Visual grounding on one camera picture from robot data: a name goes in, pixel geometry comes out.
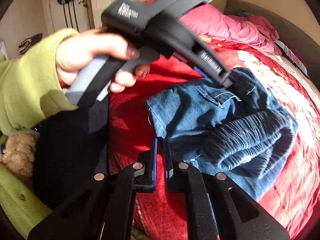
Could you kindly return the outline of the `person's left hand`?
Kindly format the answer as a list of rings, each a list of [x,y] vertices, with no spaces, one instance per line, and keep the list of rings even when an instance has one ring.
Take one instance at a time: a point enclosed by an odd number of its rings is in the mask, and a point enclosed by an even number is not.
[[[133,60],[139,51],[118,34],[105,28],[92,29],[62,41],[56,51],[56,71],[64,85],[72,85],[78,72],[95,57],[109,55],[120,60]]]

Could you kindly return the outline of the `green sleeve forearm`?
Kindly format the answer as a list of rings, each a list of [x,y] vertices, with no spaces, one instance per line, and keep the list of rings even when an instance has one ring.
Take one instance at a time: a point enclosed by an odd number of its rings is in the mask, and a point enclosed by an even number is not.
[[[60,86],[55,59],[60,43],[77,34],[71,28],[61,29],[42,39],[19,59],[6,60],[1,56],[1,142],[14,131],[32,128],[60,111],[77,108]],[[1,166],[1,207],[23,238],[51,212],[4,165]]]

